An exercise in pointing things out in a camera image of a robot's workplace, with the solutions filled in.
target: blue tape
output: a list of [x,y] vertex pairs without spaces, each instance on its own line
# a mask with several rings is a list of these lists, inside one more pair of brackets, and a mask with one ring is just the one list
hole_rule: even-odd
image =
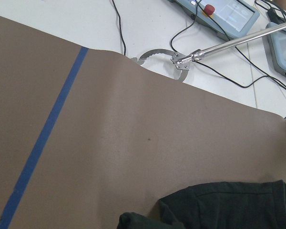
[[28,185],[28,182],[33,174],[33,171],[37,165],[37,162],[42,154],[43,148],[45,147],[47,140],[51,134],[51,131],[55,125],[55,122],[61,112],[62,106],[66,101],[68,93],[72,87],[72,84],[75,80],[75,77],[82,65],[83,60],[87,54],[88,48],[82,47],[75,59],[75,62],[69,72],[69,75],[59,93],[56,102],[49,114],[49,117],[43,126],[43,129],[35,143],[34,148],[31,151],[31,154],[25,163],[25,166],[18,178],[18,181],[15,185],[14,191],[10,196],[3,213],[0,218],[0,229],[7,229],[10,225],[10,222],[15,214],[15,211],[18,207],[18,204],[22,198],[22,195]]

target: black fabric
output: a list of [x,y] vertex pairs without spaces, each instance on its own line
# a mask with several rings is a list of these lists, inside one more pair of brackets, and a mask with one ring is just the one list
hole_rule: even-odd
[[117,229],[286,229],[286,184],[218,182],[191,186],[159,200],[161,222],[136,213]]

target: metal clamp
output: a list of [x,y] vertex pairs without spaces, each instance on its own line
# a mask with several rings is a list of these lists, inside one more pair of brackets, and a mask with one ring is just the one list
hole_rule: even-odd
[[174,52],[174,51],[167,50],[167,49],[153,49],[153,50],[149,50],[146,53],[144,53],[139,59],[136,57],[133,57],[131,58],[131,60],[136,62],[139,65],[142,65],[144,64],[144,62],[146,61],[148,57],[155,55],[155,54],[165,54],[165,55],[171,56],[171,61],[175,64],[176,69],[181,70],[181,74],[177,80],[183,82],[186,79],[187,74],[189,70],[191,69],[191,66],[190,66],[190,63],[178,64],[178,65],[176,64],[176,62],[180,58],[185,57],[185,55],[179,52]]

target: emergency stop button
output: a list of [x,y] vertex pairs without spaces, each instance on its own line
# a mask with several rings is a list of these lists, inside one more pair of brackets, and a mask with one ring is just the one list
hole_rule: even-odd
[[204,8],[204,11],[207,15],[211,16],[214,13],[215,8],[214,8],[214,6],[207,4]]

